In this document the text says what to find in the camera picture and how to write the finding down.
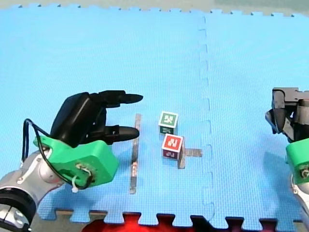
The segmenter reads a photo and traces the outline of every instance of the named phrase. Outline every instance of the screw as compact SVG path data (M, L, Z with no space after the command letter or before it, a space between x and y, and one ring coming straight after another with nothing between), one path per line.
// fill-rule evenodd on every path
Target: screw
M23 217L24 215L21 213L21 212L19 212L19 211L15 211L15 213L18 215L18 216L20 216L20 217Z

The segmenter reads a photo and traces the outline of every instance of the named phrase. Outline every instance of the floor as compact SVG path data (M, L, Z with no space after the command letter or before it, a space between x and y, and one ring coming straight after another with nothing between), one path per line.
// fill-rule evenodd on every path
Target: floor
M44 6L55 1L41 0L39 3ZM30 0L0 0L0 8L9 7L12 4L27 5L33 3ZM203 11L210 11L211 9L222 9L223 12L228 13L232 10L240 10L244 13L250 13L251 11L261 11L265 15L269 15L272 12L281 12L285 15L291 15L292 13L302 13L309 15L309 1L307 0L59 0L58 3L65 6L70 3L80 4L82 7L88 5L98 5L101 7L119 6L121 8L128 8L132 6L141 7L142 10L150 7L159 7L162 10L168 10L170 8L181 8L183 11L189 11L190 9L199 9ZM57 221L42 221L38 216L34 218L32 223L32 231L40 232L45 230L46 232L54 231L67 231L67 232L79 232L85 226L80 223L70 223L69 212L58 212ZM93 220L102 218L102 215L91 215ZM303 226L298 223L299 231L303 231Z

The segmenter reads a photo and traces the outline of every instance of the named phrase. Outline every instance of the black robotic fingers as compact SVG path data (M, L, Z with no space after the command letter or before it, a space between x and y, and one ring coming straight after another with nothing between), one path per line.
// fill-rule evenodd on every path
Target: black robotic fingers
M103 140L107 144L131 140L139 136L132 127L106 126L106 108L120 104L136 103L143 99L138 94L126 94L123 90L87 92L68 97L62 104L51 128L51 137L71 147Z

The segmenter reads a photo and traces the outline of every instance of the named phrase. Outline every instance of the red block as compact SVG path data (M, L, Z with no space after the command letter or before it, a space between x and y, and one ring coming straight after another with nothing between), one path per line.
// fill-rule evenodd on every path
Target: red block
M173 134L165 134L162 144L163 156L171 159L179 159L182 152L183 137Z

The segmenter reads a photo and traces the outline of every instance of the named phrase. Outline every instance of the black cable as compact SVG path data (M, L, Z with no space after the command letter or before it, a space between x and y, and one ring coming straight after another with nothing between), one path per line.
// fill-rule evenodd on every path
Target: black cable
M44 159L44 161L47 163L48 167L60 178L62 179L64 182L68 183L69 185L72 185L71 180L69 180L68 178L65 178L64 176L62 176L54 167L53 165L48 161L48 158L46 157L45 153L44 153L44 149L43 145L42 145L42 141L41 141L41 137L39 135L39 132L41 132L42 134L44 134L46 137L50 137L50 135L48 133L46 133L44 130L42 130L41 128L39 128L37 125L35 125L30 119L26 119L24 121L24 126L23 126L23 153L22 153L22 162L24 162L27 157L28 157L28 151L29 151L29 124L33 127L34 129L34 133L37 137L38 140L38 147L39 147L39 151L42 155L42 158ZM78 189L86 189L90 186L90 184L92 183L93 180L93 175L90 172L89 177L87 178L87 181L85 183L84 186L79 186L76 185L76 187Z

